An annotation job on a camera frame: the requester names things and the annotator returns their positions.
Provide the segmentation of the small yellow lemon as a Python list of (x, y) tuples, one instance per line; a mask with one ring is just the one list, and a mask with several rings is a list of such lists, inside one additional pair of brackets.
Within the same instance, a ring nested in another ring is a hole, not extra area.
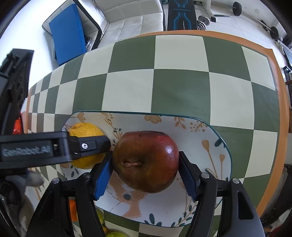
[(96, 209), (96, 212), (97, 212), (99, 221), (100, 221), (100, 223), (102, 225), (103, 231), (104, 231), (105, 235), (107, 235), (108, 234), (108, 229), (105, 226), (104, 213), (99, 208), (97, 208), (97, 207), (95, 209)]

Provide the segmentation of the small green apple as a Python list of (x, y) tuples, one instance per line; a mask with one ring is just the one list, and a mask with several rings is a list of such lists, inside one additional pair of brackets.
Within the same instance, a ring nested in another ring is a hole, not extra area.
[(113, 231), (108, 233), (106, 237), (127, 237), (127, 235), (118, 231)]

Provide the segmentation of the red plastic bag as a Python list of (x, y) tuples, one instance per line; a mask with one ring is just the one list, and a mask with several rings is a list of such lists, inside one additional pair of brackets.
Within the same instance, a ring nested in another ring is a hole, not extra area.
[(15, 120), (13, 135), (23, 134), (23, 132), (22, 113), (20, 113), (19, 117)]

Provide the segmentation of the green white checkered tablecloth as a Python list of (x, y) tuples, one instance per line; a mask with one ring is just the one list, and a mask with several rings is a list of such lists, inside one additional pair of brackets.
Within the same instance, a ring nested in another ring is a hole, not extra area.
[(26, 132), (94, 123), (115, 144), (139, 130), (183, 135), (184, 151), (221, 179), (240, 179), (262, 215), (287, 150), (289, 100), (274, 52), (209, 31), (150, 33), (87, 52), (30, 90)]

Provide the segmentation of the dark red apple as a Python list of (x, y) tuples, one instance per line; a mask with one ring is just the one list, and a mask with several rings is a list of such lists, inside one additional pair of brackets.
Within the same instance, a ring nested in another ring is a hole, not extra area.
[(130, 188), (159, 193), (174, 181), (179, 167), (179, 149), (167, 134), (158, 131), (125, 133), (112, 155), (113, 168)]

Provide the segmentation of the orange mandarin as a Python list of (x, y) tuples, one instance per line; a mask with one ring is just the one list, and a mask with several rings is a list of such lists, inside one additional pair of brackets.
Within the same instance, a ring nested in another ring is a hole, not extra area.
[(76, 202), (74, 199), (69, 200), (69, 207), (70, 207), (70, 215), (71, 215), (72, 222), (77, 222), (78, 215), (77, 215)]

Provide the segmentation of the black blue weight bench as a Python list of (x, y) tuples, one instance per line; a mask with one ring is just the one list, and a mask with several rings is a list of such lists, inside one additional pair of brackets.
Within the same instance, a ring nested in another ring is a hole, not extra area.
[(168, 2), (167, 30), (197, 30), (197, 17), (192, 0), (171, 0)]

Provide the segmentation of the blue cushion folding chair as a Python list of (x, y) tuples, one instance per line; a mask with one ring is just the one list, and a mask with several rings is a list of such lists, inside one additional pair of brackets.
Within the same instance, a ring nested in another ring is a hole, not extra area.
[(99, 24), (80, 1), (65, 1), (42, 24), (51, 35), (58, 65), (96, 49), (102, 37)]

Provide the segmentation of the dumbbell on floor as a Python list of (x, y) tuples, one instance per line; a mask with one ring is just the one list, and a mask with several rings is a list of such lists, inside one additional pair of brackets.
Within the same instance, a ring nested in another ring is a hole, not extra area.
[(199, 30), (206, 30), (206, 27), (210, 25), (211, 22), (216, 22), (215, 16), (212, 16), (210, 19), (204, 15), (198, 16), (197, 27)]

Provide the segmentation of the large yellow orange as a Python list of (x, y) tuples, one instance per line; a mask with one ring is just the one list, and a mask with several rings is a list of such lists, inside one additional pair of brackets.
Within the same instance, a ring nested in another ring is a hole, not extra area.
[[(76, 136), (78, 138), (104, 135), (104, 133), (97, 126), (91, 123), (74, 124), (68, 131), (70, 136)], [(74, 160), (72, 165), (80, 169), (92, 169), (95, 164), (101, 163), (104, 157), (105, 154), (86, 156), (78, 160)]]

